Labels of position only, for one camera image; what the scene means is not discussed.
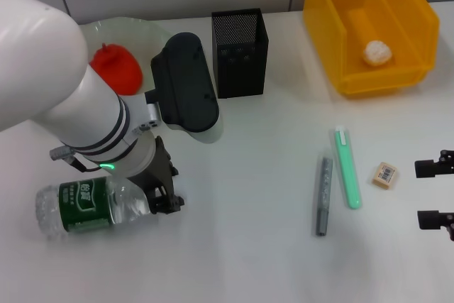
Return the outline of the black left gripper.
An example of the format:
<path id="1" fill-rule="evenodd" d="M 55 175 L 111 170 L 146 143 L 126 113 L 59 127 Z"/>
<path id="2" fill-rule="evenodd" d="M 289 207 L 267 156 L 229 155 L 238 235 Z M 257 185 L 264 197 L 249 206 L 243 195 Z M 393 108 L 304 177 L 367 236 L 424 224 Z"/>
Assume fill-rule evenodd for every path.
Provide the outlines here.
<path id="1" fill-rule="evenodd" d="M 179 171 L 173 166 L 170 154 L 160 136 L 155 138 L 155 152 L 151 161 L 137 175 L 128 179 L 139 186 L 144 193 L 153 194 L 156 189 L 162 196 L 150 199 L 152 214 L 171 214 L 181 210 L 185 205 L 184 199 L 175 195 L 174 176 Z"/>

